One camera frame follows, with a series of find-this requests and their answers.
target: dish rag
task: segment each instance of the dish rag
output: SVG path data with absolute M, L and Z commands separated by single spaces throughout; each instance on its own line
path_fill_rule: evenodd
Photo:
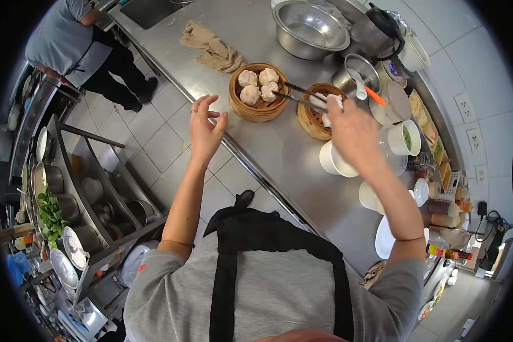
M 243 55 L 223 43 L 213 31 L 190 20 L 180 43 L 191 48 L 204 49 L 196 62 L 223 73 L 236 71 L 243 62 Z

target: black apron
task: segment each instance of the black apron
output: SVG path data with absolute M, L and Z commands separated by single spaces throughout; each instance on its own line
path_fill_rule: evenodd
M 273 214 L 229 207 L 219 210 L 204 236 L 217 231 L 218 260 L 211 302 L 210 342 L 233 340 L 237 255 L 246 251 L 306 250 L 333 265 L 334 334 L 353 341 L 353 314 L 342 253 L 330 242 L 293 226 Z

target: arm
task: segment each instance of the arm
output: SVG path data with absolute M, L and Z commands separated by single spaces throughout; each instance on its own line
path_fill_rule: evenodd
M 376 120 L 347 99 L 343 112 L 327 101 L 333 143 L 344 160 L 357 169 L 382 202 L 392 235 L 396 238 L 390 261 L 425 258 L 424 222 L 420 211 L 378 148 Z
M 58 72 L 56 72 L 55 70 L 53 70 L 50 67 L 43 65 L 42 63 L 38 63 L 36 68 L 38 70 L 40 70 L 41 72 L 43 72 L 44 74 L 48 75 L 49 77 L 52 77 L 52 78 L 55 78 L 55 79 L 61 81 L 61 83 L 66 86 L 69 84 L 69 81 L 64 76 L 59 75 Z
M 209 111 L 217 95 L 199 98 L 191 107 L 190 140 L 192 155 L 165 222 L 159 250 L 171 251 L 188 259 L 198 229 L 203 177 L 217 151 L 227 125 L 227 113 Z M 207 118 L 218 118 L 213 126 Z

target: black pants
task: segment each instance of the black pants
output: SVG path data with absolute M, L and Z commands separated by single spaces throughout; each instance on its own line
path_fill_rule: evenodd
M 93 27 L 93 40 L 112 47 L 110 55 L 103 65 L 82 85 L 85 90 L 100 93 L 105 98 L 123 106 L 123 109 L 133 109 L 138 102 L 137 96 L 148 92 L 148 83 L 143 73 L 133 63 L 133 54 L 120 44 L 111 33 Z M 117 82 L 110 73 L 120 76 L 125 84 Z

